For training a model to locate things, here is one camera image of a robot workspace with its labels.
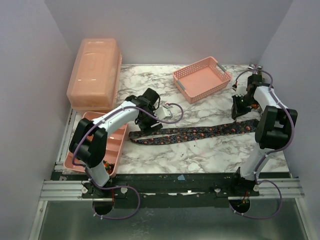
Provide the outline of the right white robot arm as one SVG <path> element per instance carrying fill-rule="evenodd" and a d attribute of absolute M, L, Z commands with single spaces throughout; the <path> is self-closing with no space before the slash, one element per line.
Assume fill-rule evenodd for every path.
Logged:
<path fill-rule="evenodd" d="M 254 149 L 239 168 L 243 179 L 255 182 L 273 154 L 283 151 L 291 144 L 298 118 L 298 112 L 285 106 L 276 96 L 272 83 L 264 82 L 263 72 L 253 70 L 245 85 L 239 85 L 238 81 L 235 81 L 231 108 L 233 120 L 249 113 L 254 105 L 262 110 L 255 129 Z"/>

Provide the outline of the dark floral necktie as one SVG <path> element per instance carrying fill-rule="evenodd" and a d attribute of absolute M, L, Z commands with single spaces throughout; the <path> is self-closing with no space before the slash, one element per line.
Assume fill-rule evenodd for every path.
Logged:
<path fill-rule="evenodd" d="M 131 131 L 128 137 L 131 142 L 139 145 L 173 145 L 219 136 L 253 133 L 258 123 L 257 119 L 249 119 L 215 126 L 162 128 L 152 133 Z"/>

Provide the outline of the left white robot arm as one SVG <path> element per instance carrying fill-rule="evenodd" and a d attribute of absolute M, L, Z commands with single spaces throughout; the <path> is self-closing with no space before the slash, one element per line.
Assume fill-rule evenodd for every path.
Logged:
<path fill-rule="evenodd" d="M 93 191 L 101 198 L 107 197 L 111 191 L 109 173 L 105 169 L 103 159 L 106 154 L 107 140 L 116 130 L 128 122 L 134 121 L 143 132 L 151 132 L 161 127 L 155 119 L 155 111 L 160 103 L 159 94 L 148 88 L 142 95 L 131 95 L 116 109 L 94 120 L 83 118 L 79 121 L 69 151 L 72 162 L 78 159 L 86 172 L 95 182 Z"/>

